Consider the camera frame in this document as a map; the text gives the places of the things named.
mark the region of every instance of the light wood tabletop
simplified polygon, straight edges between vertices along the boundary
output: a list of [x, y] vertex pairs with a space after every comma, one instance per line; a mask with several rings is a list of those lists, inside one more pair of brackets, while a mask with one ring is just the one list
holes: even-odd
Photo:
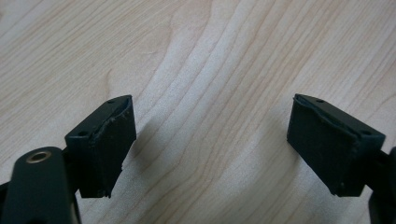
[[0, 181], [131, 94], [137, 140], [83, 223], [370, 223], [288, 144], [292, 97], [396, 145], [396, 1], [0, 1]]

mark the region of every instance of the wood grain pattern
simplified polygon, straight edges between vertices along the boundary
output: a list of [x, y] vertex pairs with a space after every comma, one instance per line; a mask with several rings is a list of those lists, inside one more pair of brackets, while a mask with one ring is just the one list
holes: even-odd
[[369, 223], [286, 142], [294, 93], [396, 145], [394, 0], [0, 0], [0, 180], [103, 101], [138, 138], [84, 223]]

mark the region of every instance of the wooden table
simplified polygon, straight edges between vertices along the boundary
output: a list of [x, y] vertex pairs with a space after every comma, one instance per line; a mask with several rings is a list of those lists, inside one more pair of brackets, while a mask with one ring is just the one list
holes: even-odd
[[369, 223], [286, 141], [294, 93], [396, 145], [396, 1], [0, 1], [1, 182], [132, 94], [137, 140], [83, 223]]

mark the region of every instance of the black object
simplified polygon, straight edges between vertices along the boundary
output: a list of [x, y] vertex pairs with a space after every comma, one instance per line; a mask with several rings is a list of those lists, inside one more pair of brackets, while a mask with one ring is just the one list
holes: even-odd
[[42, 147], [16, 161], [0, 186], [1, 223], [80, 223], [75, 192], [110, 197], [135, 139], [132, 97], [105, 102], [65, 137], [65, 150]]
[[373, 191], [372, 223], [396, 222], [396, 147], [381, 151], [385, 135], [318, 98], [296, 94], [288, 141], [331, 194]]

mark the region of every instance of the black metal bracket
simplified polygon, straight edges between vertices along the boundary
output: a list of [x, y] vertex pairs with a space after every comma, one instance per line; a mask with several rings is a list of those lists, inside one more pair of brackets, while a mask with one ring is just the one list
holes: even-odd
[[0, 186], [1, 223], [80, 223], [75, 192], [110, 197], [136, 139], [132, 96], [109, 100], [66, 135], [67, 148], [21, 156]]
[[296, 94], [288, 141], [339, 197], [360, 196], [365, 185], [372, 223], [396, 222], [396, 147], [381, 151], [385, 135], [318, 98]]

